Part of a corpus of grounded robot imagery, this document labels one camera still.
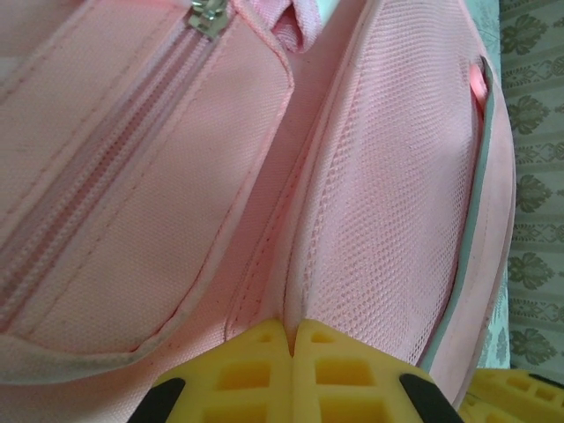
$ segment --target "floral pattern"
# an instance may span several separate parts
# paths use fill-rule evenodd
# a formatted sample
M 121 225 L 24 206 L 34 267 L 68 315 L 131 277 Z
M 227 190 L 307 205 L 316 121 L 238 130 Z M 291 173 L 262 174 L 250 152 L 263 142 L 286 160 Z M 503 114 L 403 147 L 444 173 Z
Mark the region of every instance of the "floral pattern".
M 526 252 L 522 257 L 509 258 L 509 280 L 522 283 L 527 289 L 537 289 L 554 276 L 554 271 L 535 253 Z
M 561 6 L 501 0 L 501 65 L 517 164 L 508 260 L 511 365 L 564 383 Z
M 511 352 L 524 356 L 530 364 L 539 365 L 556 355 L 556 349 L 536 329 L 512 330 L 510 339 Z
M 517 183 L 517 207 L 525 213 L 533 213 L 552 195 L 544 183 L 532 174 L 521 177 Z
M 529 14 L 521 15 L 514 25 L 506 26 L 501 31 L 502 53 L 515 51 L 518 55 L 526 55 L 540 40 L 548 29 L 548 25 Z
M 550 114 L 550 108 L 530 95 L 524 95 L 517 104 L 509 104 L 511 129 L 522 135 L 529 135 Z

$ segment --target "backpack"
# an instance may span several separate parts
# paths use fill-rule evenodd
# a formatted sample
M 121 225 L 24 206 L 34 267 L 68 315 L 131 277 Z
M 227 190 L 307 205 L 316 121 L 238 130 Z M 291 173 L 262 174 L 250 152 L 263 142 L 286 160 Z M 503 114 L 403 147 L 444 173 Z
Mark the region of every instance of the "backpack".
M 157 375 L 270 318 L 458 404 L 516 186 L 464 1 L 73 6 L 0 90 L 1 420 L 125 421 Z

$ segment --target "pink mesh fabric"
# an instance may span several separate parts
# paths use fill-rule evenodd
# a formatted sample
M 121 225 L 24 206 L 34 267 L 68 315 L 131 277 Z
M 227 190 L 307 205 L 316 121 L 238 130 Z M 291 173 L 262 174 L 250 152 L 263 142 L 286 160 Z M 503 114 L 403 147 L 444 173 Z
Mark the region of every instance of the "pink mesh fabric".
M 478 50 L 454 1 L 372 7 L 337 94 L 350 106 L 319 141 L 286 304 L 301 301 L 291 322 L 314 318 L 416 363 L 456 270 Z

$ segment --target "patterned fabric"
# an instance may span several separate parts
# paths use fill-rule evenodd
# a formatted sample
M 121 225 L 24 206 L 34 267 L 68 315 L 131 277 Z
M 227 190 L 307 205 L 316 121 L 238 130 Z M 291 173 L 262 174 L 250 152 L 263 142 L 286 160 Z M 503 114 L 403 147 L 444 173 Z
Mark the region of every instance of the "patterned fabric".
M 501 28 L 517 163 L 511 362 L 564 382 L 564 3 L 503 0 Z
M 467 0 L 468 9 L 486 45 L 493 65 L 500 74 L 500 5 L 497 0 Z M 495 303 L 484 349 L 479 359 L 480 367 L 509 367 L 508 283 L 505 273 L 500 293 Z

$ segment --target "front pocket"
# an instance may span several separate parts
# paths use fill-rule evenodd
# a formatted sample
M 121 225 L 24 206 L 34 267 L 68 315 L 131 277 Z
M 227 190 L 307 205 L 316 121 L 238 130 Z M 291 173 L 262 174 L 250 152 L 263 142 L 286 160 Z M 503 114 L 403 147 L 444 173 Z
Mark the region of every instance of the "front pocket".
M 11 319 L 0 349 L 3 382 L 70 380 L 123 366 L 195 307 L 293 89 L 276 41 L 244 2 L 234 6 L 173 113 L 131 153 Z M 21 365 L 22 357 L 42 363 L 41 371 Z

